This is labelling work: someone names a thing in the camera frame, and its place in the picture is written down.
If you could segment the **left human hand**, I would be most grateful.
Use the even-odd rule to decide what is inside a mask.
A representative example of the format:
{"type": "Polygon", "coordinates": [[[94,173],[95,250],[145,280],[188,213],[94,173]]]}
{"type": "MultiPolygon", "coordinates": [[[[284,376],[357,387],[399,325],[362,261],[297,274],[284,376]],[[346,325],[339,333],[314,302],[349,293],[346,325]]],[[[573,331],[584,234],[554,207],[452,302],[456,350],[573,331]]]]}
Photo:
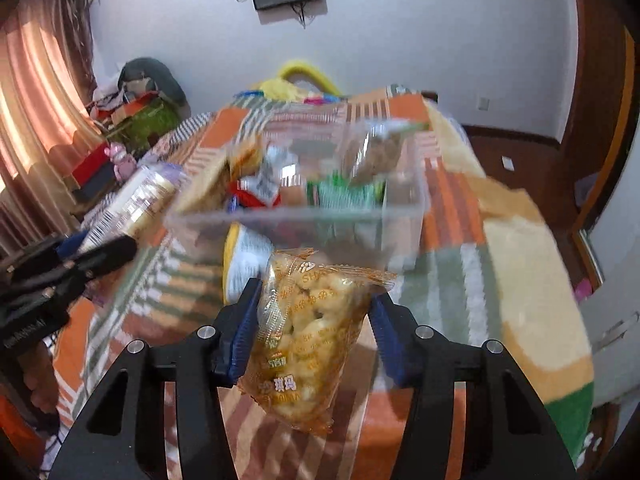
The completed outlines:
{"type": "Polygon", "coordinates": [[[58,406],[58,382],[46,345],[40,341],[20,357],[20,363],[30,402],[43,413],[54,414],[58,406]]]}

